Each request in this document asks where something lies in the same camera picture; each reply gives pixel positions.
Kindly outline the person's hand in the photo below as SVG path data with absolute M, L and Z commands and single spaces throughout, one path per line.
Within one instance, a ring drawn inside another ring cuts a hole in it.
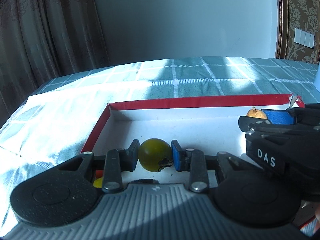
M 319 230 L 320 228 L 320 206 L 317 207 L 317 210 L 315 212 L 315 216 L 317 219 L 317 223 L 313 229 L 313 235 L 315 236 L 316 232 Z

